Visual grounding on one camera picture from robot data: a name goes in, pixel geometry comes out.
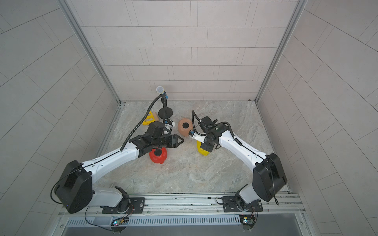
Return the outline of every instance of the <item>red ball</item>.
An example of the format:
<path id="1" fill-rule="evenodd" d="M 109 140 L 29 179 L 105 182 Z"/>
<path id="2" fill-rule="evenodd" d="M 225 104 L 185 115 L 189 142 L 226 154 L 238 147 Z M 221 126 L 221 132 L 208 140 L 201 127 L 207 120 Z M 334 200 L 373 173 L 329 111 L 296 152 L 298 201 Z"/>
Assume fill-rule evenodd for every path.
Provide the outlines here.
<path id="1" fill-rule="evenodd" d="M 166 148 L 154 148 L 149 152 L 149 155 L 152 162 L 160 164 L 163 164 L 168 156 Z"/>

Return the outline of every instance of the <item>black round base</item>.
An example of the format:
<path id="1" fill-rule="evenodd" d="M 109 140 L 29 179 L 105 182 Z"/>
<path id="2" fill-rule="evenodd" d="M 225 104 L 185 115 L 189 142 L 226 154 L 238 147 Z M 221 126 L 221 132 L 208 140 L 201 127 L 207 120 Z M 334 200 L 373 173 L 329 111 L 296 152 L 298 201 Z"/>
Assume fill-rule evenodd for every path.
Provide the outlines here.
<path id="1" fill-rule="evenodd" d="M 162 108 L 162 109 L 159 110 L 158 115 L 159 115 L 159 117 L 160 117 L 161 119 L 163 119 L 164 108 Z M 172 109 L 170 109 L 169 107 L 167 107 L 167 109 L 166 109 L 166 119 L 169 119 L 172 115 L 173 115 L 173 111 L 172 111 Z"/>

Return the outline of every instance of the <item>cable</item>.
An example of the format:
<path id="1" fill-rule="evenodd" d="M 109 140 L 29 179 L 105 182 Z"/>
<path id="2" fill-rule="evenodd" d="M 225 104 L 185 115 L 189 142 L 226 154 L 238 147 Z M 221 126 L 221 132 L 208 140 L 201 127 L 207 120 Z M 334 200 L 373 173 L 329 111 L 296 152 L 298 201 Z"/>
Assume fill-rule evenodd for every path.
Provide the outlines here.
<path id="1" fill-rule="evenodd" d="M 50 191 L 50 198 L 51 198 L 51 200 L 52 200 L 53 202 L 58 203 L 58 204 L 62 204 L 61 202 L 57 202 L 57 201 L 55 201 L 55 200 L 53 199 L 53 189 L 54 189 L 55 186 L 59 183 L 59 181 L 61 181 L 62 179 L 66 178 L 67 176 L 69 176 L 70 174 L 72 174 L 72 173 L 74 173 L 74 172 L 76 172 L 76 171 L 78 171 L 78 170 L 84 169 L 85 167 L 81 167 L 80 169 L 77 169 L 77 170 L 72 171 L 71 173 L 69 173 L 69 174 L 63 176 L 61 179 L 59 179 L 59 180 L 54 184 L 54 186 L 51 188 L 51 191 Z"/>
<path id="2" fill-rule="evenodd" d="M 143 123 L 143 121 L 147 118 L 152 106 L 155 104 L 155 102 L 159 99 L 159 98 L 162 98 L 163 99 L 163 108 L 164 108 L 164 115 L 163 115 L 163 124 L 165 125 L 165 113 L 166 113 L 166 110 L 167 110 L 167 98 L 160 94 L 159 96 L 157 96 L 153 101 L 152 103 L 150 104 L 150 106 L 148 107 L 147 109 L 147 112 L 146 114 L 143 116 L 143 118 L 139 121 L 139 123 L 133 128 L 133 130 L 130 132 L 130 134 L 128 135 L 128 137 L 125 139 L 125 141 L 123 142 L 120 150 L 123 151 L 123 149 L 125 148 L 127 142 L 129 141 L 129 139 L 131 138 L 131 136 L 134 134 L 134 132 L 139 128 L 139 126 Z"/>
<path id="3" fill-rule="evenodd" d="M 112 231 L 112 232 L 113 232 L 113 230 L 109 230 L 109 229 L 104 228 L 104 227 L 102 227 L 102 226 L 99 226 L 99 225 L 95 225 L 95 224 L 89 223 L 89 221 L 87 220 L 87 211 L 88 211 L 88 208 L 89 208 L 89 207 L 87 207 L 87 209 L 85 210 L 85 213 L 84 213 L 84 219 L 85 219 L 85 221 L 86 221 L 88 224 L 90 224 L 90 225 L 94 225 L 94 226 L 100 227 L 100 228 L 102 228 L 102 229 L 105 229 L 105 230 L 107 230 L 107 231 Z"/>

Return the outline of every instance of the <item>tiled wall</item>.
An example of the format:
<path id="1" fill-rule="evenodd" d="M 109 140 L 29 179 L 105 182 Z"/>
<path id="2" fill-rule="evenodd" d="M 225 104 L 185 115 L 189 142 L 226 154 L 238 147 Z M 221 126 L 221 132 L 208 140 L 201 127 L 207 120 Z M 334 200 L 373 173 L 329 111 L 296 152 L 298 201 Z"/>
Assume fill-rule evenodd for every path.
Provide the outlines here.
<path id="1" fill-rule="evenodd" d="M 378 2 L 309 0 L 258 103 L 318 235 L 378 235 Z"/>
<path id="2" fill-rule="evenodd" d="M 297 4 L 67 2 L 121 100 L 254 100 Z"/>
<path id="3" fill-rule="evenodd" d="M 0 235 L 41 235 L 62 206 L 50 189 L 117 106 L 55 0 L 1 1 Z"/>

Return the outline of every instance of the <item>yellow block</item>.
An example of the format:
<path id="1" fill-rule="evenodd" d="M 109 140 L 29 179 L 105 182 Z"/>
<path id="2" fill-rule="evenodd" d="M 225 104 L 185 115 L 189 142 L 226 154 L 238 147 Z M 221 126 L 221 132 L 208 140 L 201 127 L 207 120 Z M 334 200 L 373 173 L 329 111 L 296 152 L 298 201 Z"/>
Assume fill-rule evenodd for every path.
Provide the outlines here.
<path id="1" fill-rule="evenodd" d="M 142 125 L 148 125 L 149 123 L 152 123 L 154 121 L 155 121 L 155 118 L 153 117 L 152 112 L 150 111 L 148 113 L 147 118 L 143 121 Z"/>
<path id="2" fill-rule="evenodd" d="M 204 150 L 201 148 L 201 142 L 200 141 L 197 141 L 197 149 L 198 149 L 198 152 L 201 153 L 202 155 L 204 156 L 207 156 L 210 152 Z"/>

